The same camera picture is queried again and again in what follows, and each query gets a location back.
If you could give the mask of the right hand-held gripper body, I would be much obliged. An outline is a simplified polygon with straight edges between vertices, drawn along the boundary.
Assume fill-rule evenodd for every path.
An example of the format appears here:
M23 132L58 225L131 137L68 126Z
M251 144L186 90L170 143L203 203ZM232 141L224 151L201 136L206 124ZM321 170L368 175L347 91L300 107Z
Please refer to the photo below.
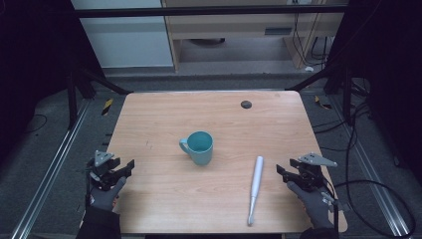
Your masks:
M302 166L296 168L299 172L294 174L293 182L302 190L312 192L315 189L326 186L325 177L321 171L323 166L337 167L337 163L314 152L299 156L298 160Z

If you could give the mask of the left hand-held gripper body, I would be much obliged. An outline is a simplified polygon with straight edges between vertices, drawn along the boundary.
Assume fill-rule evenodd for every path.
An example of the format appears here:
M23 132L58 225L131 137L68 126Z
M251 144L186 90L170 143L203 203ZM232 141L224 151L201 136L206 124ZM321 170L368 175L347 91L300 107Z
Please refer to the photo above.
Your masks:
M88 183L97 189L108 191L121 178L116 174L116 168L109 168L107 162L115 159L113 153L96 151L95 156L87 164Z

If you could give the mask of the white electric toothbrush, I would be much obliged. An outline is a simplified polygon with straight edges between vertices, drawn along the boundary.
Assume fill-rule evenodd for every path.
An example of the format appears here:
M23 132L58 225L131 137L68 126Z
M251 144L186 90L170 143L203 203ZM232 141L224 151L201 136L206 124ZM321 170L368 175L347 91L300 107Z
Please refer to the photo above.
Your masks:
M253 179L251 184L251 193L250 193L250 207L247 223L249 226L252 226L254 223L254 211L256 206L257 197L260 190L262 172L264 166L264 159L259 155L255 162Z

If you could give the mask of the teal ceramic mug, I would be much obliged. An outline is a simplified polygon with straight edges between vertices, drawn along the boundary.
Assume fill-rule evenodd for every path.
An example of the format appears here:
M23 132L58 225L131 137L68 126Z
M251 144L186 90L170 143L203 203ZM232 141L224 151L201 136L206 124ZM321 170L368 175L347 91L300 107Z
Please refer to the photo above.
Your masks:
M214 140L209 132L199 130L182 138L179 146L195 164L207 165L212 159Z

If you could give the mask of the person's left hand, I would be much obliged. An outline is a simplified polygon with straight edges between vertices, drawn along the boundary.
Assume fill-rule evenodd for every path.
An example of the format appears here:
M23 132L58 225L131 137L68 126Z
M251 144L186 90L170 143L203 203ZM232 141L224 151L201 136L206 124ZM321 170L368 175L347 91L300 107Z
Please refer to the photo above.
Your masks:
M117 181L116 185L108 191L103 191L93 187L90 191L90 206L105 211L112 211L116 205L118 194L125 184L126 177L123 176Z

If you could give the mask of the person's right hand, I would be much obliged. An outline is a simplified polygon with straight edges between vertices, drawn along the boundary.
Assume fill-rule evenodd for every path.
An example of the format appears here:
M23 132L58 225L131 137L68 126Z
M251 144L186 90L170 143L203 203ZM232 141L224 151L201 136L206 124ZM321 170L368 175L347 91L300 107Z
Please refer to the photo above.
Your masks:
M287 188L303 203L314 229L333 228L328 219L329 206L319 191L304 191L292 181L287 183Z

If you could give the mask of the yellow black hazard tape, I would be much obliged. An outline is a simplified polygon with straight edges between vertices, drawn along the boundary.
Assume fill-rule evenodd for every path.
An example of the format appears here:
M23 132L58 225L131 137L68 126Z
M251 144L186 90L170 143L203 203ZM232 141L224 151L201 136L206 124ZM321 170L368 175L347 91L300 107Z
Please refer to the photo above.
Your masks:
M327 96L315 96L315 103L321 108L331 110L332 106Z
M105 101L105 105L104 105L104 107L102 109L102 113L101 113L102 116L106 116L107 115L107 113L109 112L109 109L110 109L112 103L113 103L113 99L112 98L107 99Z

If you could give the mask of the black metal stand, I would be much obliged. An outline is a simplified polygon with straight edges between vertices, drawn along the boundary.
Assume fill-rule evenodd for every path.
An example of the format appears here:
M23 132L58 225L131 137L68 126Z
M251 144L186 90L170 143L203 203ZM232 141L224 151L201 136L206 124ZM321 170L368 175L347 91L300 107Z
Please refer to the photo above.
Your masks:
M313 74L306 80L298 83L292 87L287 88L287 91L300 92L305 87L315 83L316 81L327 78L323 90L332 95L339 89L342 89L342 116L349 125L352 125L351 118L351 70L347 64L331 64L326 66L323 70Z
M68 129L72 129L78 120L76 90L80 91L84 99L92 99L97 93L91 84L91 81L99 83L100 85L106 87L109 90L112 90L119 95L131 94L131 91L125 90L113 84L100 74L96 74L86 68L73 68L72 70L68 70L66 77L69 106Z

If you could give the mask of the white cabinet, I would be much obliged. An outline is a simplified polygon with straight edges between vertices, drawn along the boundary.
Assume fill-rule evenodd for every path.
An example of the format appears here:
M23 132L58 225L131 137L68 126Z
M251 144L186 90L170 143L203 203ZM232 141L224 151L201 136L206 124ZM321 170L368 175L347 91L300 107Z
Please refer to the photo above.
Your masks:
M76 10L161 8L160 0L71 0ZM104 69L172 67L163 17L81 20Z

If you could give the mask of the light wooden desk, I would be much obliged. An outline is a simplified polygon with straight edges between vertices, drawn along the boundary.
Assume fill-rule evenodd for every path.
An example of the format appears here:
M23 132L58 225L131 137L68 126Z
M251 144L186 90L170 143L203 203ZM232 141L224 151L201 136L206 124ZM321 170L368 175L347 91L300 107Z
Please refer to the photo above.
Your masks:
M164 7L335 5L348 0L160 0ZM182 40L241 37L281 37L296 68L303 67L317 38L336 35L341 13L167 16L172 51Z

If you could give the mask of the aluminium floor rail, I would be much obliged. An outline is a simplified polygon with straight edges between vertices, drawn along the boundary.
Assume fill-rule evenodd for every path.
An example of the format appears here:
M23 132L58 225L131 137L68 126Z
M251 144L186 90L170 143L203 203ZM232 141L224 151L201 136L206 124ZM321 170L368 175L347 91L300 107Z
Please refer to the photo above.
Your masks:
M398 193L382 182L358 139L355 127L349 125L347 122L342 127L349 136L346 158L349 158L353 154L364 174L363 179L356 179L354 183L367 183L370 186L375 200L392 232L393 239L414 239L415 219L413 214L408 210L408 205ZM408 217L411 219L411 225L406 223L397 202L407 210Z
M58 150L56 151L52 162L50 163L47 172L41 180L29 206L25 210L19 223L13 230L10 239L27 239L35 224L41 209L43 208L48 195L56 181L59 172L67 159L69 151L71 150L74 141L80 131L80 128L86 118L87 111L90 107L91 100L82 100L81 107L77 111L77 119L72 127L70 127Z

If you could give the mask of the black horizontal frame bar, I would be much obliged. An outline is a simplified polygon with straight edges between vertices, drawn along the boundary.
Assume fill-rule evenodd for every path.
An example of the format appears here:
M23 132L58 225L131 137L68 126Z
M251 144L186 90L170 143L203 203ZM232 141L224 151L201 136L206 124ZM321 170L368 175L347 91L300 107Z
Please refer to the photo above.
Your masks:
M130 8L75 10L79 18L111 17L158 17L158 16L207 16L246 14L296 14L296 13L342 13L348 10L344 4L337 5L254 5L254 6L205 6L170 8Z

